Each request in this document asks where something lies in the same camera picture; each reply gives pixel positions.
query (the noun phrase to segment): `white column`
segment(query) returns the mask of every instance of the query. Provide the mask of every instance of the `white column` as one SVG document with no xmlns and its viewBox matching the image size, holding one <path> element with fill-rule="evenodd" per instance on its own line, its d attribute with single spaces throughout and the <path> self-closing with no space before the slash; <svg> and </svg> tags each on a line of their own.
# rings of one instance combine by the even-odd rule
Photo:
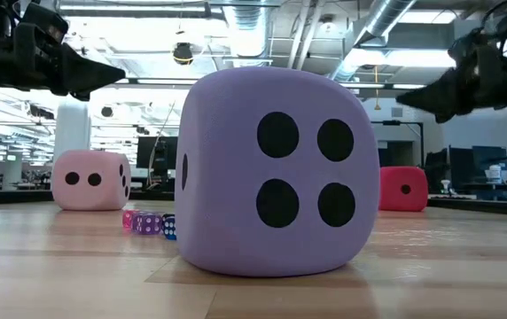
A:
<svg viewBox="0 0 507 319">
<path fill-rule="evenodd" d="M 14 191 L 17 187 L 13 183 L 21 182 L 22 166 L 22 152 L 7 152 L 4 163 L 4 182 L 2 183 L 2 190 Z"/>
<path fill-rule="evenodd" d="M 62 99 L 57 111 L 53 163 L 68 150 L 90 149 L 90 109 L 87 102 L 73 97 Z"/>
</svg>

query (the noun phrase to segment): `die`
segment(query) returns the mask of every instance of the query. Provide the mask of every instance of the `die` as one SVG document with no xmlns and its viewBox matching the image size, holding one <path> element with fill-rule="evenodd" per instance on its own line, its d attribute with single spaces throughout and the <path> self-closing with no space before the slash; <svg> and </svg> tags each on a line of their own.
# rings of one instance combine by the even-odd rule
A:
<svg viewBox="0 0 507 319">
<path fill-rule="evenodd" d="M 175 217 L 169 216 L 163 220 L 163 234 L 168 240 L 176 240 Z"/>
<path fill-rule="evenodd" d="M 137 209 L 127 209 L 123 212 L 122 217 L 121 217 L 121 224 L 123 225 L 123 228 L 126 228 L 126 229 L 131 228 L 131 222 L 133 220 L 133 215 L 137 212 L 139 212 Z"/>
<path fill-rule="evenodd" d="M 200 79 L 184 103 L 176 172 L 179 253 L 223 274 L 340 267 L 378 212 L 368 115 L 347 89 L 301 71 L 240 67 Z"/>
<path fill-rule="evenodd" d="M 163 221 L 166 220 L 167 218 L 170 218 L 170 217 L 173 217 L 175 218 L 175 214 L 163 214 Z"/>
<path fill-rule="evenodd" d="M 382 167 L 379 209 L 421 212 L 427 206 L 429 186 L 423 169 Z"/>
<path fill-rule="evenodd" d="M 119 210 L 129 199 L 131 171 L 123 154 L 72 150 L 58 157 L 52 196 L 65 210 Z"/>
<path fill-rule="evenodd" d="M 134 216 L 132 230 L 139 235 L 157 235 L 161 232 L 162 219 L 159 214 L 141 212 Z"/>
</svg>

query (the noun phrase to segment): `ceiling pipe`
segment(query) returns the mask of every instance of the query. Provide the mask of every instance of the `ceiling pipe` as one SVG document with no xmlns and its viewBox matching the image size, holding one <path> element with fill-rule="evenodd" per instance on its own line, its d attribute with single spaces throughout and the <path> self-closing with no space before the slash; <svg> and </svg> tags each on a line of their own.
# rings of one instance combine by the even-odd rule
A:
<svg viewBox="0 0 507 319">
<path fill-rule="evenodd" d="M 305 37 L 305 41 L 303 41 L 303 47 L 300 50 L 299 62 L 297 62 L 297 70 L 302 70 L 303 65 L 305 64 L 305 58 L 307 58 L 308 49 L 310 48 L 311 41 L 315 37 L 316 26 L 318 25 L 318 21 L 321 19 L 321 14 L 323 13 L 323 7 L 326 4 L 326 0 L 318 0 L 316 2 L 315 12 L 313 13 L 313 19 L 310 22 L 310 27 L 308 27 L 307 36 Z"/>
<path fill-rule="evenodd" d="M 366 18 L 365 33 L 356 42 L 356 45 L 365 43 L 373 38 L 387 37 L 417 0 L 375 0 L 370 7 Z"/>
<path fill-rule="evenodd" d="M 184 6 L 134 6 L 110 4 L 62 4 L 57 8 L 62 16 L 75 18 L 155 18 L 155 19 L 217 19 L 226 21 L 222 9 L 210 4 Z"/>
<path fill-rule="evenodd" d="M 364 17 L 365 24 L 363 29 L 357 30 L 355 25 L 351 23 L 348 30 L 351 35 L 351 43 L 344 60 L 337 66 L 329 77 L 336 82 L 348 82 L 355 72 L 358 65 L 347 61 L 349 52 L 354 46 L 368 42 L 369 40 L 379 38 L 382 43 L 387 42 L 387 35 L 395 27 L 397 22 L 403 15 L 411 9 L 417 0 L 375 0 L 370 7 L 370 13 Z"/>
<path fill-rule="evenodd" d="M 287 61 L 287 68 L 293 68 L 293 63 L 295 63 L 295 57 L 297 56 L 297 51 L 299 50 L 300 39 L 302 38 L 305 30 L 305 23 L 307 23 L 310 2 L 311 0 L 302 0 L 299 13 L 299 24 L 297 25 L 295 37 L 292 40 L 291 53 L 289 54 L 289 60 Z"/>
<path fill-rule="evenodd" d="M 224 7 L 230 27 L 230 51 L 238 58 L 266 58 L 270 9 L 254 6 Z M 234 67 L 266 66 L 261 61 L 235 61 Z"/>
</svg>

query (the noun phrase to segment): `wooden floor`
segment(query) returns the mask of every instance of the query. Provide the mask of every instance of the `wooden floor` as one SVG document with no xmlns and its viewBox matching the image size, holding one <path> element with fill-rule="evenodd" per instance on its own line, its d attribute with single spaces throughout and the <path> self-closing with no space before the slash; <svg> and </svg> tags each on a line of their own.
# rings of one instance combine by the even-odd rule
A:
<svg viewBox="0 0 507 319">
<path fill-rule="evenodd" d="M 245 279 L 198 270 L 176 243 L 123 231 L 119 212 L 0 206 L 0 318 L 507 319 L 507 216 L 381 212 L 344 268 Z"/>
</svg>

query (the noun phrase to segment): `pink foam die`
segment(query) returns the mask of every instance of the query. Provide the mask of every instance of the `pink foam die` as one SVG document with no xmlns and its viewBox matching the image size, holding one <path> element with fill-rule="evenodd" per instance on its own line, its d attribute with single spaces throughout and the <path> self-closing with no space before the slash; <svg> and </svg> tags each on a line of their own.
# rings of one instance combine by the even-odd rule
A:
<svg viewBox="0 0 507 319">
<path fill-rule="evenodd" d="M 64 152 L 55 163 L 52 196 L 66 210 L 118 210 L 129 199 L 131 171 L 123 154 Z"/>
<path fill-rule="evenodd" d="M 123 212 L 121 217 L 121 224 L 125 229 L 131 229 L 131 222 L 133 221 L 133 215 L 139 212 L 137 209 L 127 209 Z"/>
<path fill-rule="evenodd" d="M 382 167 L 379 209 L 421 212 L 427 206 L 429 186 L 423 169 Z"/>
</svg>

